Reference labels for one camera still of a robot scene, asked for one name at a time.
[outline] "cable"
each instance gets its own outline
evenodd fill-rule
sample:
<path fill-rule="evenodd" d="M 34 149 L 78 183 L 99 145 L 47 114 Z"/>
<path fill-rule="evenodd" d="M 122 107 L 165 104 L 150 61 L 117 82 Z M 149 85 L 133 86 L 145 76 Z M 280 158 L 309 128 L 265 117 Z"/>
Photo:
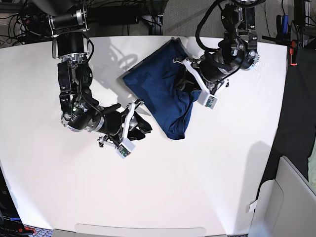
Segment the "cable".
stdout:
<path fill-rule="evenodd" d="M 257 6 L 257 5 L 264 3 L 266 0 L 257 0 L 256 2 L 251 3 L 251 4 L 242 4 L 240 2 L 237 2 L 236 0 L 230 0 L 230 1 L 232 1 L 236 6 L 239 6 L 242 8 L 252 8 L 254 6 Z"/>
<path fill-rule="evenodd" d="M 5 18 L 1 18 L 1 17 L 0 17 L 0 19 L 1 19 L 1 20 L 4 20 L 4 19 L 8 19 L 8 18 L 10 18 L 10 17 L 17 16 L 17 15 L 18 15 L 18 14 L 14 14 L 14 15 L 11 15 L 11 16 L 8 16 L 8 17 L 5 17 Z"/>
<path fill-rule="evenodd" d="M 90 43 L 91 46 L 92 46 L 92 52 L 90 53 L 90 55 L 89 55 L 89 57 L 88 57 L 88 62 L 89 62 L 90 59 L 91 59 L 92 56 L 93 56 L 93 53 L 94 53 L 94 44 L 92 43 L 92 41 L 91 41 L 90 39 L 88 40 L 88 43 Z"/>
<path fill-rule="evenodd" d="M 283 15 L 286 15 L 286 14 L 285 14 L 285 11 L 284 11 L 283 1 L 284 1 L 284 0 L 282 0 L 282 2 L 281 2 L 281 7 L 282 7 Z"/>
<path fill-rule="evenodd" d="M 154 7 L 154 0 L 150 0 L 150 4 L 152 5 L 152 10 L 153 10 L 154 17 L 157 17 L 157 14 L 156 14 L 156 11 L 155 11 L 155 7 Z"/>
<path fill-rule="evenodd" d="M 147 19 L 145 19 L 145 18 L 143 18 L 143 17 L 141 17 L 141 20 L 144 20 L 144 21 L 146 21 L 146 22 L 148 22 L 148 23 L 152 23 L 152 24 L 156 24 L 156 25 L 158 25 L 158 26 L 162 26 L 162 25 L 160 25 L 160 24 L 158 24 L 158 23 L 156 23 L 156 22 L 153 22 L 153 21 L 149 21 L 149 20 L 147 20 Z"/>
<path fill-rule="evenodd" d="M 95 107 L 93 104 L 91 104 L 89 102 L 89 100 L 87 100 L 84 95 L 83 95 L 83 92 L 82 92 L 82 79 L 83 79 L 83 75 L 81 74 L 80 75 L 80 80 L 79 80 L 79 92 L 80 92 L 80 96 L 82 97 L 82 99 L 89 105 L 91 106 L 98 114 L 100 114 L 102 116 L 102 118 L 104 119 L 104 128 L 105 128 L 105 131 L 107 133 L 107 136 L 109 137 L 109 139 L 117 146 L 119 147 L 119 143 L 113 139 L 113 137 L 110 135 L 109 133 L 109 130 L 108 130 L 108 122 L 107 122 L 107 118 L 105 115 L 102 114 L 102 112 L 97 108 Z"/>
<path fill-rule="evenodd" d="M 108 5 L 108 4 L 111 4 L 111 3 L 120 3 L 120 2 L 127 2 L 127 3 L 144 3 L 143 0 L 128 0 L 128 1 L 125 1 L 125 0 L 121 0 L 121 1 L 110 1 L 110 2 L 106 2 L 106 1 L 109 1 L 109 0 L 105 0 L 105 1 L 100 1 L 100 2 L 96 2 L 94 4 L 91 4 L 91 6 L 95 6 L 97 4 L 101 4 L 100 6 L 97 6 L 97 7 L 103 7 L 105 5 Z"/>
<path fill-rule="evenodd" d="M 220 4 L 221 2 L 223 2 L 225 0 L 216 0 L 215 2 L 213 2 L 213 4 L 211 5 L 211 7 L 207 10 L 205 16 L 202 18 L 201 22 L 198 24 L 197 26 L 197 31 L 196 31 L 196 40 L 197 40 L 197 44 L 199 45 L 199 47 L 207 52 L 216 52 L 218 49 L 215 48 L 209 48 L 206 47 L 201 39 L 200 39 L 200 33 L 202 30 L 202 27 L 204 26 L 204 24 L 206 23 L 207 19 L 209 18 L 209 16 L 211 15 L 212 11 L 214 10 L 215 7 L 218 6 L 218 4 Z"/>
<path fill-rule="evenodd" d="M 308 26 L 314 26 L 314 27 L 316 27 L 316 25 L 314 25 L 314 24 L 310 24 L 310 23 L 305 23 L 306 25 L 308 25 Z"/>
<path fill-rule="evenodd" d="M 8 37 L 20 43 L 47 41 L 51 39 L 51 31 L 47 14 L 42 12 L 34 3 L 25 1 L 18 14 L 10 16 Z M 16 25 L 20 25 L 21 34 L 16 33 Z"/>
<path fill-rule="evenodd" d="M 270 30 L 269 30 L 269 24 L 268 24 L 268 18 L 267 18 L 267 8 L 266 8 L 266 2 L 265 2 L 265 16 L 266 16 L 266 24 L 267 24 L 267 29 L 268 29 L 268 33 L 269 33 L 269 36 L 271 37 L 270 35 Z"/>
<path fill-rule="evenodd" d="M 305 16 L 305 18 L 310 18 L 310 19 L 316 24 L 316 21 L 315 21 L 312 17 L 310 17 L 310 16 Z"/>
<path fill-rule="evenodd" d="M 218 3 L 217 5 L 218 5 L 219 9 L 220 9 L 221 11 L 223 11 L 223 8 L 222 8 L 222 6 L 220 5 L 220 3 Z"/>
<path fill-rule="evenodd" d="M 160 14 L 163 13 L 163 5 L 164 5 L 165 0 L 160 1 Z"/>

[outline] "blue cloth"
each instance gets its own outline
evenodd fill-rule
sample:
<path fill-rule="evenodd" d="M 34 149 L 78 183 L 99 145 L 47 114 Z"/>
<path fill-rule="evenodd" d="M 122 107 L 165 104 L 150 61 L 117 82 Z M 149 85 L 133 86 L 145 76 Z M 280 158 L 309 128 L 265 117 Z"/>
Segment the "blue cloth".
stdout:
<path fill-rule="evenodd" d="M 174 89 L 174 80 L 183 68 L 173 63 L 173 59 L 185 57 L 180 40 L 171 40 L 123 78 L 125 84 L 145 102 L 167 137 L 173 140 L 184 139 L 193 102 L 200 93 Z"/>

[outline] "metal bracket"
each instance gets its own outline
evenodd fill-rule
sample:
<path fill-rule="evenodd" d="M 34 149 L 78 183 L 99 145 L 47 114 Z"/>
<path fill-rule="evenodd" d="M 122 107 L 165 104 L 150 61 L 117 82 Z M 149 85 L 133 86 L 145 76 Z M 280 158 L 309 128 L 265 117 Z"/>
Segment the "metal bracket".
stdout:
<path fill-rule="evenodd" d="M 124 122 L 124 128 L 123 128 L 123 135 L 122 135 L 122 141 L 117 148 L 117 153 L 125 159 L 131 152 L 135 149 L 135 145 L 127 138 L 128 132 L 129 132 L 129 124 L 131 122 L 131 119 L 134 116 L 135 112 L 135 103 L 129 103 L 128 104 L 129 112 L 125 118 Z"/>
<path fill-rule="evenodd" d="M 198 85 L 200 86 L 202 92 L 198 97 L 198 102 L 200 104 L 202 104 L 205 107 L 209 107 L 211 109 L 214 108 L 218 98 L 215 95 L 212 95 L 210 93 L 210 90 L 206 87 L 206 85 L 204 84 L 201 76 L 199 75 L 199 73 L 191 66 L 192 61 L 189 60 L 188 58 L 183 60 L 181 62 L 181 64 L 183 64 L 186 69 L 188 70 L 189 73 L 191 73 L 194 78 L 197 80 Z"/>
<path fill-rule="evenodd" d="M 146 21 L 147 26 L 149 27 L 150 36 L 162 36 L 163 26 L 163 15 L 158 15 L 153 18 L 152 16 L 142 16 Z"/>
<path fill-rule="evenodd" d="M 87 23 L 87 6 L 85 3 L 85 0 L 82 3 L 82 9 L 79 9 L 76 11 L 76 15 L 77 18 L 80 19 L 78 16 L 81 15 L 81 24 L 74 26 L 74 27 L 70 27 L 67 29 L 56 29 L 54 26 L 54 21 L 53 21 L 53 16 L 49 15 L 48 16 L 48 23 L 50 26 L 50 30 L 51 30 L 51 35 L 52 35 L 52 56 L 54 59 L 59 58 L 59 56 L 57 56 L 56 53 L 56 48 L 57 48 L 57 37 L 61 34 L 65 34 L 65 33 L 71 33 L 71 32 L 87 32 L 89 30 L 88 27 L 88 23 Z M 87 52 L 85 52 L 84 54 L 88 54 L 89 53 L 89 46 L 88 46 L 88 38 L 86 38 L 87 42 Z"/>

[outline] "white table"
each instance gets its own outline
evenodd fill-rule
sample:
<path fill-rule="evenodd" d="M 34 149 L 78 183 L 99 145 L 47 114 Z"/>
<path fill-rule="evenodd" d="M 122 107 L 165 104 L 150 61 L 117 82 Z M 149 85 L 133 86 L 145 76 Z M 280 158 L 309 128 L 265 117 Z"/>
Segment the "white table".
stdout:
<path fill-rule="evenodd" d="M 120 76 L 170 37 L 95 38 L 93 96 L 103 106 L 135 100 Z M 181 38 L 195 56 L 194 38 Z M 219 39 L 203 39 L 216 47 Z M 153 127 L 121 159 L 100 149 L 98 133 L 61 125 L 51 43 L 0 50 L 0 160 L 24 224 L 74 231 L 75 224 L 197 228 L 207 235 L 247 233 L 277 130 L 286 47 L 259 43 L 260 64 L 238 72 L 214 110 L 195 103 L 186 138 Z M 139 112 L 146 114 L 143 106 Z"/>

